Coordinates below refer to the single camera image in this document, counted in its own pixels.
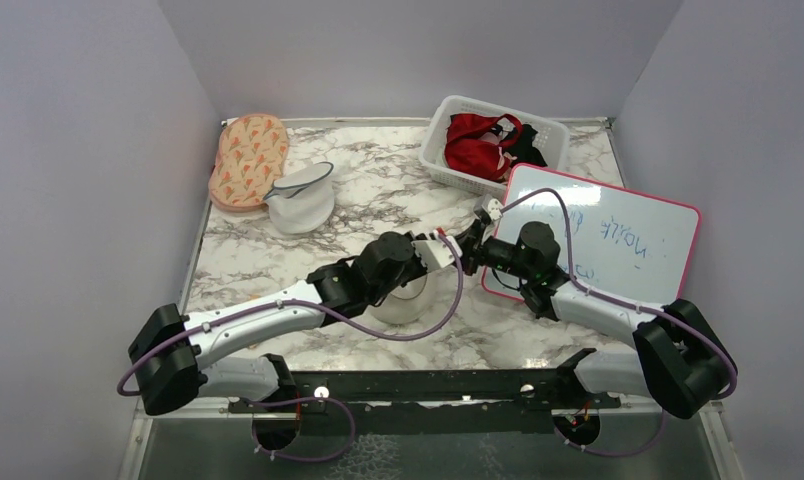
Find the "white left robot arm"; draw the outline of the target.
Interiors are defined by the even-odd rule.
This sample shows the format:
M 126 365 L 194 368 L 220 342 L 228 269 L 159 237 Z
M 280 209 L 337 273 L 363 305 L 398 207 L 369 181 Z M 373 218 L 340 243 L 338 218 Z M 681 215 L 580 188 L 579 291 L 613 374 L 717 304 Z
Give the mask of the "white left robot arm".
M 190 314 L 180 313 L 174 304 L 161 306 L 129 346 L 131 366 L 120 377 L 117 392 L 140 397 L 151 416 L 174 412 L 198 398 L 245 398 L 280 410 L 291 401 L 293 387 L 284 362 L 274 355 L 237 358 L 235 352 L 335 323 L 375 338 L 414 341 L 414 334 L 393 336 L 356 319 L 386 302 L 393 290 L 449 266 L 462 282 L 462 249 L 441 231 L 417 237 L 385 232 L 360 254 L 253 301 Z

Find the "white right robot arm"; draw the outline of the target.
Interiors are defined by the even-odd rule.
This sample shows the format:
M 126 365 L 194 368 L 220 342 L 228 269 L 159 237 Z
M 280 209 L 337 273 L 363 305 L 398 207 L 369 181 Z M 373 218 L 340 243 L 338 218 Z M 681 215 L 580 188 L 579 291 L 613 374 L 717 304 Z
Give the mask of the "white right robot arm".
M 737 367 L 693 303 L 641 304 L 581 284 L 559 266 L 561 246 L 545 223 L 529 222 L 507 242 L 486 237 L 484 221 L 476 220 L 455 239 L 466 273 L 486 267 L 519 279 L 521 298 L 535 316 L 580 325 L 628 346 L 626 352 L 584 354 L 560 374 L 554 384 L 563 404 L 578 407 L 598 393 L 635 395 L 689 419 L 735 391 Z

